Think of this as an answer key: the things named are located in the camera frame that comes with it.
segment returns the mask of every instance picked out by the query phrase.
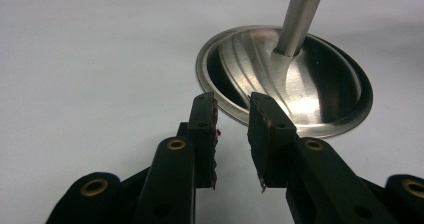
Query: shiny metal disc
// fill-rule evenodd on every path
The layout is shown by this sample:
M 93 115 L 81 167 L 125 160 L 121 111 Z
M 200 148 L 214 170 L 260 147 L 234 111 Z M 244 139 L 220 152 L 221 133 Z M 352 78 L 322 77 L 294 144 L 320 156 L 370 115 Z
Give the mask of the shiny metal disc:
M 205 91 L 220 108 L 247 124 L 249 95 L 272 96 L 299 136 L 329 137 L 359 125 L 371 110 L 372 88 L 359 65 L 334 45 L 307 35 L 300 53 L 274 51 L 280 27 L 245 26 L 209 40 L 197 58 Z

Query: metal rod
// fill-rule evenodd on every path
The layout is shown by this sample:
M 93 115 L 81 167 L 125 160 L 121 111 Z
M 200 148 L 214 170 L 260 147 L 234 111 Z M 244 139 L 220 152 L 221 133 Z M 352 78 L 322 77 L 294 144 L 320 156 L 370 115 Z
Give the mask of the metal rod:
M 275 48 L 278 53 L 288 57 L 299 54 L 319 2 L 320 0 L 290 0 Z

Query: white background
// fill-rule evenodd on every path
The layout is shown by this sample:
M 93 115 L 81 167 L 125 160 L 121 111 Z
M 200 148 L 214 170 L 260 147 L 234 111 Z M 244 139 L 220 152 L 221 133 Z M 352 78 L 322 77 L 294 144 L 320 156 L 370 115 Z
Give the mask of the white background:
M 282 25 L 289 0 L 0 0 L 0 223 L 44 223 L 78 178 L 151 164 L 203 91 L 212 36 Z M 322 0 L 309 31 L 344 50 L 374 90 L 368 118 L 327 141 L 361 177 L 424 177 L 424 0 Z M 215 191 L 197 223 L 293 223 L 261 194 L 247 127 L 219 113 Z

